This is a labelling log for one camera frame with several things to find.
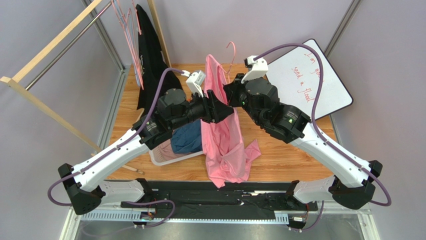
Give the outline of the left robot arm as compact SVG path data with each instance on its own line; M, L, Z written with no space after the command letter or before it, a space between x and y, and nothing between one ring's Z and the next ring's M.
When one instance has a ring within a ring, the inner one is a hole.
M112 181L107 180L107 176L171 139L174 130L197 120L216 124L233 112L212 90L208 90L206 96L196 94L187 101L183 90L169 89L158 99L152 116L143 116L112 145L80 164L64 164L58 168L65 179L63 185L74 212L84 215L100 205L140 201L149 192L146 183Z

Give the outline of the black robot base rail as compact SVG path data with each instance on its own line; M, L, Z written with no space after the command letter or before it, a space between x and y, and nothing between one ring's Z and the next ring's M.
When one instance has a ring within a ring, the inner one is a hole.
M147 187L141 203L173 201L152 205L156 217L171 214L185 220L272 220L276 211L317 211L316 203L303 204L286 195L288 182L226 183L217 188L208 181L155 181L136 179L137 186Z

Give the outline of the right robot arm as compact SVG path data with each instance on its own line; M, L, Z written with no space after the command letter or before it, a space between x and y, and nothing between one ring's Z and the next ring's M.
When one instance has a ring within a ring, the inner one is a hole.
M290 144L319 161L332 176L314 181L294 180L286 195L303 204L335 201L358 210L372 202L383 165L366 161L328 137L299 108L280 102L278 89L264 78L243 81L243 73L223 86L231 107L241 107L271 137Z

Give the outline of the pink t-shirt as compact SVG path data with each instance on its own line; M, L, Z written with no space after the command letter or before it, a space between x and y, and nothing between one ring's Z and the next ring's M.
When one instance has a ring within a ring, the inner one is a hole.
M224 187L226 182L247 181L253 161L261 156L256 139L245 147L236 108L219 123L202 121L201 143L208 178L217 188Z

